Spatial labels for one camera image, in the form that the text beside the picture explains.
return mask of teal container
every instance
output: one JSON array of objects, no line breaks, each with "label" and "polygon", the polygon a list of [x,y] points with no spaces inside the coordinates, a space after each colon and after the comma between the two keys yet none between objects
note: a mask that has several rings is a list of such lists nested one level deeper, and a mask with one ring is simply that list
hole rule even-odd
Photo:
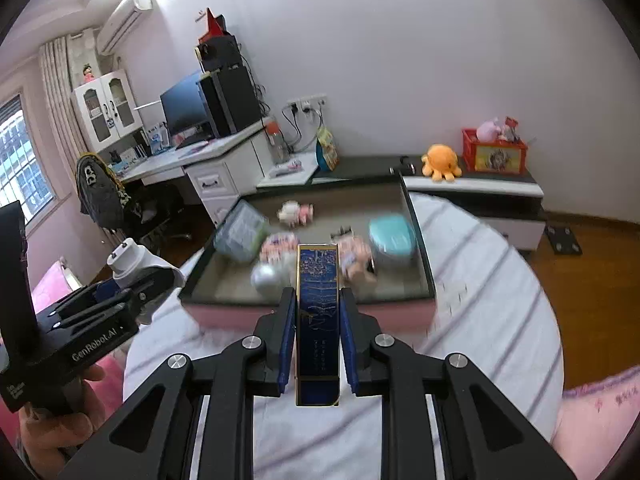
[{"label": "teal container", "polygon": [[408,265],[415,253],[415,233],[400,214],[376,218],[369,223],[369,239],[375,263]]}]

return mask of air conditioner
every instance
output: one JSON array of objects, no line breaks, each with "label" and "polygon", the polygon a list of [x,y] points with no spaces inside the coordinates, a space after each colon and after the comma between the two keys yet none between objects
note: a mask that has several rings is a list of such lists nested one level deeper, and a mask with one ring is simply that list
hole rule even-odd
[{"label": "air conditioner", "polygon": [[95,40],[98,53],[103,56],[113,54],[120,41],[152,9],[151,0],[123,0],[104,24]]}]

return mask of black speaker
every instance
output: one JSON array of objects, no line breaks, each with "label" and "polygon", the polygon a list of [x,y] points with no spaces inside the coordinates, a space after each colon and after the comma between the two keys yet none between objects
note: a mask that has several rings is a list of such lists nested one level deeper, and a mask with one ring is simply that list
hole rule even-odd
[{"label": "black speaker", "polygon": [[197,46],[198,57],[205,72],[231,68],[242,64],[236,37],[231,34],[215,36]]},{"label": "black speaker", "polygon": [[262,117],[254,86],[242,65],[204,73],[198,90],[218,138],[244,130]]}]

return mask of black handle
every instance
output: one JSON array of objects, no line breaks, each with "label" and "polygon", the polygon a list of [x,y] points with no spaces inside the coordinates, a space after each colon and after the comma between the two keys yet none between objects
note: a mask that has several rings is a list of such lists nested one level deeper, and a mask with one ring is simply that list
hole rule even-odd
[{"label": "black handle", "polygon": [[[40,399],[33,401],[33,413],[39,419],[79,413],[83,408],[84,395],[80,377],[76,377],[64,386],[43,388],[40,391]],[[68,461],[80,447],[65,447],[60,451]]]}]

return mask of blue box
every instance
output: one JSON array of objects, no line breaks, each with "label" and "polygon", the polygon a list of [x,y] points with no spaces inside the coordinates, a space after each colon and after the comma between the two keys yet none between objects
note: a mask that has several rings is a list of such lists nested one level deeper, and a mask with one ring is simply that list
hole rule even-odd
[{"label": "blue box", "polygon": [[298,246],[298,406],[334,406],[340,397],[338,270],[336,245]]}]

